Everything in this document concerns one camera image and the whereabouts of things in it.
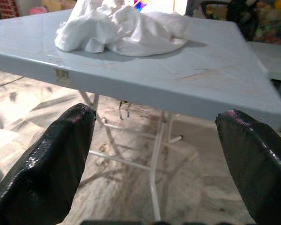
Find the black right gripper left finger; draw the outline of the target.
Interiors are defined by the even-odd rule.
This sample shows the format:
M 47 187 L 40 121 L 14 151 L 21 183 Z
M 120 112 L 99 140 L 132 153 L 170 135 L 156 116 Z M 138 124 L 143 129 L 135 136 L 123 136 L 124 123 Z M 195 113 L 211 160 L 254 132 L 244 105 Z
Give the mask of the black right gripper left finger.
M 0 182 L 0 225 L 56 225 L 68 215 L 89 153 L 96 112 L 61 114 Z

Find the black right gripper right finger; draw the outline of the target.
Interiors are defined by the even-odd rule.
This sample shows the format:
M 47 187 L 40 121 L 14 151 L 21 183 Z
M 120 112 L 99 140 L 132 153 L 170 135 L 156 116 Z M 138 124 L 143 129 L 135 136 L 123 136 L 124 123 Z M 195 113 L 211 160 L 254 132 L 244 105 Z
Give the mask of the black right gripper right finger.
M 232 179 L 258 225 L 281 225 L 281 137 L 239 110 L 215 120 Z

